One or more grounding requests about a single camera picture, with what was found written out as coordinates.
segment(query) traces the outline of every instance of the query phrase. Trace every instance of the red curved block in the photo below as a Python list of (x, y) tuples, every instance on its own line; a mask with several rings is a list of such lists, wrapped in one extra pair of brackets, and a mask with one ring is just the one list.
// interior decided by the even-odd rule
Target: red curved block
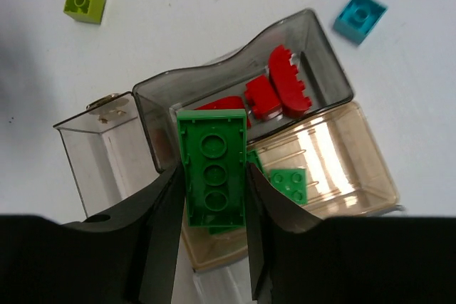
[[(227, 96), (215, 100), (212, 103), (207, 103), (201, 107), (195, 108), (196, 110), (245, 110), (244, 101), (240, 96)], [(250, 128), (249, 117), (247, 117), (247, 128)]]
[(248, 82), (246, 87), (244, 95), (256, 119), (266, 121), (282, 112), (280, 100), (265, 75)]
[(291, 51), (278, 46), (269, 56), (269, 79), (276, 88), (284, 114), (289, 117), (301, 117), (312, 106), (312, 100), (304, 96), (306, 85), (298, 80), (298, 67), (290, 62)]

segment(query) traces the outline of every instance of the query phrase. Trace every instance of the red lego brick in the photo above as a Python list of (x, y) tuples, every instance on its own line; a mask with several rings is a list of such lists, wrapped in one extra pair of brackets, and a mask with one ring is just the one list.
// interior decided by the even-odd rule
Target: red lego brick
[(248, 82), (246, 87), (244, 95), (256, 119), (266, 121), (282, 113), (280, 100), (265, 75)]
[[(212, 103), (207, 103), (196, 110), (245, 110), (244, 101), (240, 96), (227, 96), (222, 99), (215, 100)], [(247, 128), (250, 128), (249, 117), (247, 117)]]
[(269, 79), (276, 89), (288, 117), (301, 117), (312, 106), (312, 100), (304, 96), (306, 85), (298, 80), (298, 67), (290, 62), (291, 51), (278, 46), (269, 56)]

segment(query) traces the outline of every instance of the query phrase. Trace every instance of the red scalloped block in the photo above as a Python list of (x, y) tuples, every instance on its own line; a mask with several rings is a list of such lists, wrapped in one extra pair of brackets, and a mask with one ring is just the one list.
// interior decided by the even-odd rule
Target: red scalloped block
[(266, 121), (282, 113), (280, 100), (265, 75), (248, 82), (246, 87), (244, 95), (256, 119)]
[(284, 46), (275, 48), (269, 56), (269, 79), (276, 88), (284, 114), (301, 117), (312, 106), (312, 100), (304, 96), (306, 85), (298, 80), (298, 67), (290, 62), (291, 51)]
[[(240, 96), (227, 96), (222, 99), (215, 100), (212, 103), (207, 103), (196, 110), (245, 110), (244, 101)], [(247, 117), (247, 128), (250, 128), (249, 117)]]

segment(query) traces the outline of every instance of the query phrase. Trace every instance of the yellowish transparent bin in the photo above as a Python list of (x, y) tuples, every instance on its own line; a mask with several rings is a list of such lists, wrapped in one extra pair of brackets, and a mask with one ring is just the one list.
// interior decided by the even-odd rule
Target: yellowish transparent bin
[[(350, 102), (256, 142), (263, 167), (304, 168), (308, 204), (322, 219), (364, 215), (393, 208), (397, 189), (358, 104)], [(245, 229), (210, 236), (182, 224), (182, 237), (195, 270), (214, 268), (247, 255)]]

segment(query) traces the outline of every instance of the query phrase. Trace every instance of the white surface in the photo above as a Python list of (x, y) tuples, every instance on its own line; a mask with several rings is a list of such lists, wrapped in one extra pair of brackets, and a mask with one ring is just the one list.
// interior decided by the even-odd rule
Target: white surface
[(52, 124), (161, 71), (216, 58), (310, 6), (402, 203), (410, 214), (454, 215), (455, 3), (380, 0), (389, 9), (356, 48), (330, 30), (347, 1), (108, 0), (95, 26), (63, 14), (64, 0), (0, 0), (0, 211), (82, 219)]

